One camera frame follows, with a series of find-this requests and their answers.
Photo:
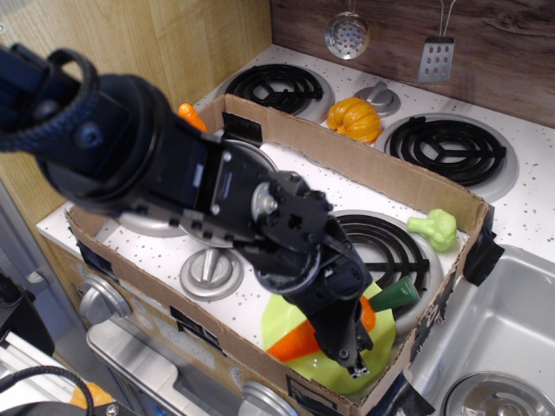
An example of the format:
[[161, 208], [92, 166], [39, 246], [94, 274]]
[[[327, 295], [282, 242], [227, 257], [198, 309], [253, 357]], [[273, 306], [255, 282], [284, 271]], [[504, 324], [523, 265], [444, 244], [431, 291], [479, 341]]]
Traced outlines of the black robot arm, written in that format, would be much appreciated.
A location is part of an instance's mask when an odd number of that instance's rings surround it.
[[236, 143], [182, 120], [134, 75], [99, 75], [84, 55], [1, 50], [1, 149], [32, 154], [80, 207], [184, 226], [229, 244], [259, 282], [297, 306], [320, 349], [358, 378], [372, 348], [362, 325], [367, 267], [321, 192]]

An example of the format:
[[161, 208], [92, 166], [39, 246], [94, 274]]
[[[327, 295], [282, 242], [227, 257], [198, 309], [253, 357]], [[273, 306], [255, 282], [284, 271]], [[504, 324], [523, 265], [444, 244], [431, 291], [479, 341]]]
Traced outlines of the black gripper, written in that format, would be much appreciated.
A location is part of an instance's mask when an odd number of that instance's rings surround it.
[[309, 270], [282, 296], [304, 314], [322, 352], [359, 379], [369, 374], [362, 352], [374, 347], [360, 322], [359, 303], [372, 278], [337, 217], [326, 218], [323, 239], [310, 260]]

